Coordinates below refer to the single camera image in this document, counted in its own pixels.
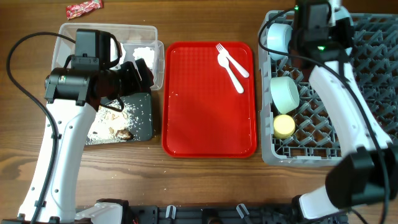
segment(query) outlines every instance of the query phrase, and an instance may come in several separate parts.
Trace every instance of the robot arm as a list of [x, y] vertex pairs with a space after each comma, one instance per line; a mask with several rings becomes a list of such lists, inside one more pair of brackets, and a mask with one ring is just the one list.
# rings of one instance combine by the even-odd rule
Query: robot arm
[[[297, 1], [290, 51], [324, 63], [332, 70], [314, 66], [309, 82], [336, 129], [343, 158], [327, 175], [324, 186], [294, 198], [298, 220], [316, 220], [353, 206], [383, 201], [389, 190], [384, 188], [381, 161], [387, 167], [389, 199], [394, 199], [397, 194], [398, 149], [391, 146], [390, 137], [374, 119], [355, 83], [347, 57], [353, 45], [353, 23], [346, 9], [339, 9], [339, 6], [340, 2], [333, 0], [330, 3]], [[301, 67], [311, 66], [304, 62]], [[371, 138], [373, 133], [370, 133], [364, 116], [381, 153], [376, 152]]]
[[[327, 62], [327, 66], [338, 72], [338, 62]], [[349, 83], [351, 89], [360, 100], [362, 107], [372, 124], [372, 129], [376, 133], [377, 141], [382, 149], [388, 149], [392, 143], [388, 134], [386, 134], [374, 119], [369, 108], [366, 105], [358, 86], [354, 82], [353, 68], [350, 63], [344, 64], [345, 77], [352, 82]], [[310, 84], [319, 94], [323, 104], [329, 114], [330, 119], [336, 129], [339, 137], [342, 158], [349, 157], [350, 161], [354, 156], [358, 156], [358, 149], [364, 149], [360, 152], [364, 158], [356, 158], [355, 163], [366, 162], [364, 167], [345, 167], [343, 160], [338, 165], [337, 170], [333, 170], [326, 178], [326, 185], [314, 190], [313, 192], [302, 195], [298, 200], [298, 206], [302, 212], [302, 218], [314, 220], [327, 215], [339, 212], [342, 209], [381, 201], [384, 197], [380, 182], [370, 181], [370, 170], [374, 170], [374, 162], [366, 156], [365, 151], [374, 151], [375, 145], [369, 137], [369, 131], [363, 121], [361, 113], [349, 95], [348, 91], [341, 82], [324, 68], [316, 66], [310, 76]], [[372, 191], [366, 188], [373, 186]]]
[[[118, 99], [122, 110], [121, 96], [137, 92], [149, 92], [153, 76], [143, 59], [134, 65], [125, 62], [119, 70], [110, 70], [119, 63], [120, 48], [116, 60], [110, 62], [111, 41], [117, 45], [113, 35], [98, 30], [76, 32], [75, 55], [67, 59], [64, 68], [55, 68], [45, 80], [47, 109], [53, 116], [58, 136], [53, 136], [49, 120], [46, 127], [34, 178], [24, 203], [18, 212], [17, 220], [3, 220], [2, 223], [30, 223], [37, 207], [40, 213], [36, 221], [40, 223], [74, 223], [76, 217], [75, 191], [80, 161], [88, 131], [101, 105], [101, 99]], [[67, 68], [72, 61], [71, 69]], [[44, 187], [47, 169], [50, 164], [53, 138], [58, 138], [57, 153], [49, 186], [45, 189], [44, 203], [38, 198]], [[128, 203], [103, 202], [111, 216], [93, 213], [92, 223], [121, 223]]]

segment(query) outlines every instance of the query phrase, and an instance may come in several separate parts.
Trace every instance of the white plastic fork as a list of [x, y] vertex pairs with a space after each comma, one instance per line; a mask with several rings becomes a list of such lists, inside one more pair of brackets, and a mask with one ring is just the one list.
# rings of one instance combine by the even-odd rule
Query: white plastic fork
[[236, 78], [236, 76], [234, 75], [234, 73], [232, 72], [232, 70], [229, 68], [229, 61], [228, 59], [225, 57], [225, 55], [222, 54], [218, 54], [217, 56], [217, 61], [219, 63], [219, 65], [221, 65], [222, 67], [224, 67], [226, 69], [226, 71], [228, 72], [229, 77], [232, 80], [232, 83], [235, 86], [235, 89], [238, 93], [243, 93], [243, 86], [241, 85], [241, 83], [239, 82], [239, 80]]
[[235, 61], [234, 58], [232, 58], [229, 55], [229, 52], [221, 45], [221, 44], [217, 44], [216, 48], [218, 50], [218, 52], [222, 55], [224, 55], [226, 58], [228, 58], [229, 61], [231, 61], [231, 63], [235, 66], [235, 68], [238, 70], [238, 72], [244, 77], [244, 78], [249, 78], [249, 72], [246, 71], [246, 69], [244, 69], [242, 67], [242, 65], [240, 65], [237, 61]]

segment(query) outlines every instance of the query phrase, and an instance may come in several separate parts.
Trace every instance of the white powder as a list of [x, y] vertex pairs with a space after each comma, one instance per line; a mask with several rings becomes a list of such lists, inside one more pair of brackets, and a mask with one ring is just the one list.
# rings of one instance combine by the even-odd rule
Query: white powder
[[[110, 103], [108, 106], [119, 107], [117, 101]], [[112, 142], [126, 141], [116, 137], [119, 130], [131, 129], [134, 126], [134, 117], [132, 111], [136, 110], [135, 106], [125, 103], [122, 112], [116, 112], [104, 107], [98, 110], [94, 123], [88, 131], [87, 137], [90, 139], [86, 144], [104, 144]]]
[[136, 60], [143, 58], [145, 64], [147, 64], [149, 69], [153, 69], [154, 59], [155, 59], [155, 51], [150, 49], [149, 47], [139, 47], [134, 49], [134, 53], [132, 54]]

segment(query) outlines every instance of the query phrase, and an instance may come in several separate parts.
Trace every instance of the clear plastic container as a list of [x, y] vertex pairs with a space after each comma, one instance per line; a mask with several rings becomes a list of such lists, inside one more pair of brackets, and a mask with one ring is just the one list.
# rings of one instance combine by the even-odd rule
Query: clear plastic container
[[[164, 46], [157, 41], [157, 29], [154, 26], [123, 25], [123, 24], [94, 24], [94, 23], [65, 23], [59, 34], [76, 38], [77, 29], [96, 29], [112, 33], [123, 44], [127, 60], [134, 60], [132, 54], [138, 47], [150, 47], [155, 51], [153, 68], [154, 85], [152, 90], [159, 90], [163, 86], [164, 76]], [[52, 58], [52, 69], [62, 67], [67, 57], [75, 52], [75, 44], [57, 38]]]

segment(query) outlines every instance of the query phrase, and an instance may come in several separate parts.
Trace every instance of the yellow cup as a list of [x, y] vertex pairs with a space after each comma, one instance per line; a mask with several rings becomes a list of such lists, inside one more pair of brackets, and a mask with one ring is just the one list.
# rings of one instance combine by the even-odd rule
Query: yellow cup
[[274, 118], [274, 137], [285, 139], [293, 135], [295, 122], [293, 118], [286, 114], [278, 115]]

